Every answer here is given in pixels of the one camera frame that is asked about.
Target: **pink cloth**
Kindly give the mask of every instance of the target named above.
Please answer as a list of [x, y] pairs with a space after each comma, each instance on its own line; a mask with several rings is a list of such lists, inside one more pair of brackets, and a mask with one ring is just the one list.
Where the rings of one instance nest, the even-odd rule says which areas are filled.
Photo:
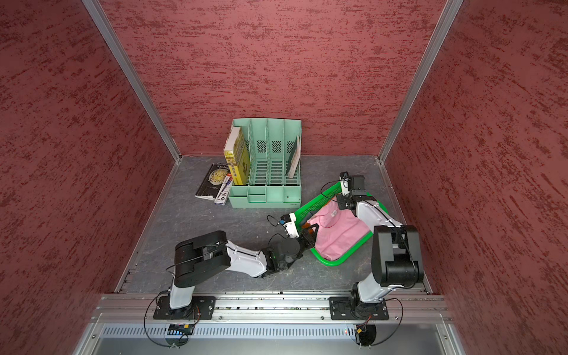
[[351, 210], [340, 210], [335, 201], [329, 201], [308, 223], [319, 224], [316, 250], [331, 261], [339, 259], [369, 233], [369, 227], [362, 220]]

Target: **red textured wall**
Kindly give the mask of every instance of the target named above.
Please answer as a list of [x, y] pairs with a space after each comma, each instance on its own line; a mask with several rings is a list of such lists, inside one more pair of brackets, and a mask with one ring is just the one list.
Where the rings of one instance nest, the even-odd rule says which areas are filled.
[[468, 355], [568, 353], [568, 3], [465, 1], [387, 160]]
[[173, 160], [80, 1], [0, 5], [0, 353], [68, 354]]
[[304, 154], [378, 154], [445, 0], [101, 0], [183, 154], [231, 119], [303, 120]]

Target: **gray mat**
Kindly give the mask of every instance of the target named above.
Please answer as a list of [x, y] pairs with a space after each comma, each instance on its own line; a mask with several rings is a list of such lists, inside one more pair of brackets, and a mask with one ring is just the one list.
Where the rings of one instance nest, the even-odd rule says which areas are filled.
[[[183, 158], [166, 201], [151, 226], [133, 279], [124, 287], [126, 292], [155, 293], [166, 290], [172, 277], [164, 269], [173, 263], [174, 247], [180, 241], [221, 229], [233, 243], [244, 248], [260, 249], [266, 246], [273, 234], [282, 232], [281, 227], [273, 227], [267, 222], [266, 215], [278, 218], [295, 209], [235, 209], [230, 203], [216, 206], [211, 201], [195, 197], [195, 191], [210, 165], [223, 161], [223, 157]], [[302, 204], [316, 197], [324, 183], [337, 180], [340, 172], [348, 171], [350, 174], [364, 175], [367, 191], [389, 211], [393, 210], [373, 156], [303, 156], [301, 164]], [[324, 266], [307, 251], [289, 270], [267, 279], [223, 271], [198, 285], [195, 292], [350, 289], [355, 282], [369, 274], [370, 256], [370, 240], [343, 264], [334, 268]]]

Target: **aluminum frame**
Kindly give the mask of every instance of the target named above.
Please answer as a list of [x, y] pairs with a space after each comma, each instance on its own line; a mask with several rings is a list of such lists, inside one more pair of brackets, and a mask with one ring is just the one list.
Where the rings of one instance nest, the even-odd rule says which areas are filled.
[[[348, 296], [349, 291], [257, 291], [219, 294], [199, 294], [214, 296], [214, 313], [211, 320], [201, 320], [200, 324], [303, 324], [321, 325], [345, 324], [347, 327], [361, 321], [331, 320], [329, 297]], [[81, 342], [74, 355], [92, 354], [105, 325], [140, 324], [149, 302], [156, 294], [105, 294], [94, 310]], [[429, 295], [425, 290], [414, 288], [399, 290], [396, 293], [404, 307], [403, 324], [435, 324], [447, 355], [463, 355], [459, 339], [453, 331], [453, 319], [448, 312], [443, 295]], [[397, 324], [400, 305], [391, 302], [391, 318], [385, 321], [371, 321], [375, 324]], [[147, 325], [168, 324], [171, 320], [154, 320], [152, 314], [155, 303], [148, 311]], [[193, 323], [193, 320], [176, 320], [176, 324]]]
[[416, 74], [414, 74], [414, 78], [408, 87], [408, 91], [406, 92], [406, 96], [400, 106], [400, 110], [396, 115], [396, 118], [392, 124], [391, 129], [389, 130], [389, 134], [387, 135], [387, 139], [381, 148], [381, 152], [379, 153], [379, 161], [384, 163], [389, 155], [389, 152], [392, 149], [394, 141], [412, 108], [412, 104], [414, 100], [418, 96], [418, 92], [422, 88], [422, 84], [442, 47], [442, 43], [446, 39], [446, 35], [456, 18], [458, 10], [462, 5], [463, 0], [448, 0], [442, 13], [440, 14], [440, 18], [438, 19], [438, 23], [436, 24], [436, 28], [434, 28], [434, 32], [430, 37], [430, 41], [426, 46], [426, 50], [422, 55], [422, 59], [420, 60], [420, 64], [416, 70]]
[[132, 251], [132, 255], [130, 255], [130, 259], [128, 260], [128, 263], [126, 264], [126, 267], [124, 268], [124, 271], [122, 271], [122, 275], [120, 276], [120, 279], [118, 280], [118, 283], [116, 284], [116, 287], [114, 289], [115, 293], [119, 293], [121, 291], [123, 292], [124, 284], [128, 283], [132, 279], [132, 273], [136, 269], [136, 266], [138, 265], [138, 261], [140, 261], [140, 251], [144, 249], [144, 246], [146, 245], [146, 242], [148, 241], [148, 237], [149, 237], [150, 232], [152, 230], [152, 227], [154, 225], [154, 221], [156, 220], [156, 216], [157, 216], [158, 212], [160, 211], [160, 209], [162, 208], [162, 205], [164, 204], [166, 197], [168, 196], [168, 192], [169, 192], [169, 190], [170, 190], [170, 188], [171, 188], [171, 186], [174, 182], [174, 179], [175, 179], [176, 174], [179, 170], [180, 164], [181, 164], [181, 161], [175, 162], [174, 166], [172, 166], [172, 170], [170, 171], [168, 179], [166, 180], [166, 183], [164, 184], [164, 188], [162, 189], [162, 192], [160, 192], [160, 196], [158, 197], [158, 200], [156, 201], [156, 204], [154, 205], [154, 209], [152, 210], [152, 213], [150, 213], [150, 217], [146, 221], [146, 225], [144, 226], [144, 230], [142, 231], [142, 234], [140, 235], [140, 238], [138, 239], [138, 242], [136, 243], [136, 246], [134, 247], [134, 250]]
[[108, 18], [101, 4], [98, 2], [98, 0], [81, 0], [81, 1], [87, 8], [89, 15], [91, 15], [91, 18], [93, 19], [95, 25], [99, 29], [99, 32], [105, 39], [106, 44], [110, 48], [110, 51], [116, 58], [116, 61], [118, 62], [120, 67], [122, 68], [124, 75], [126, 75], [126, 78], [130, 82], [130, 85], [132, 85], [132, 88], [134, 89], [134, 92], [136, 93], [136, 95], [140, 99], [140, 102], [146, 109], [148, 116], [150, 116], [150, 119], [154, 123], [156, 130], [158, 130], [160, 137], [162, 137], [162, 140], [168, 147], [168, 150], [172, 154], [174, 161], [179, 162], [181, 160], [181, 153], [179, 152], [176, 142], [173, 140], [168, 129], [166, 128], [164, 121], [160, 117], [158, 109], [152, 102], [152, 99], [150, 98], [150, 95], [146, 91], [144, 84], [142, 84], [142, 80], [140, 79], [138, 73], [134, 69], [132, 62], [130, 62], [130, 59], [128, 58], [126, 51], [122, 47], [116, 33], [112, 29], [112, 25], [110, 24], [110, 21], [108, 21]]

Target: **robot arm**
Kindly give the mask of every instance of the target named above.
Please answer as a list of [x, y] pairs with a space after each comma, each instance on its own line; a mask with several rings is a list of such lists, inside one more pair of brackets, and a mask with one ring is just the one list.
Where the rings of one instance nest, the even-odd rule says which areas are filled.
[[287, 270], [303, 252], [315, 246], [312, 237], [319, 226], [313, 225], [296, 238], [282, 239], [261, 250], [240, 247], [224, 231], [215, 231], [176, 245], [172, 286], [169, 292], [170, 310], [191, 304], [195, 286], [223, 270], [245, 273], [251, 277], [267, 277]]
[[[367, 195], [363, 176], [350, 176], [344, 172], [340, 177], [342, 192], [336, 196], [339, 209], [351, 210], [373, 231], [371, 273], [353, 286], [352, 309], [380, 303], [392, 291], [422, 282], [424, 270], [416, 228], [403, 225], [382, 211], [379, 203]], [[294, 214], [283, 216], [280, 223], [289, 238], [261, 250], [235, 245], [227, 240], [223, 231], [176, 245], [175, 272], [169, 292], [170, 311], [188, 307], [195, 285], [223, 270], [263, 278], [288, 269], [305, 250], [315, 246], [319, 228], [316, 224], [299, 231], [295, 220]]]
[[340, 177], [343, 184], [341, 195], [337, 195], [339, 209], [352, 210], [373, 231], [371, 273], [355, 284], [354, 302], [378, 303], [396, 289], [422, 282], [424, 269], [416, 228], [403, 225], [382, 211], [379, 203], [367, 195], [365, 177], [350, 176], [347, 172]]

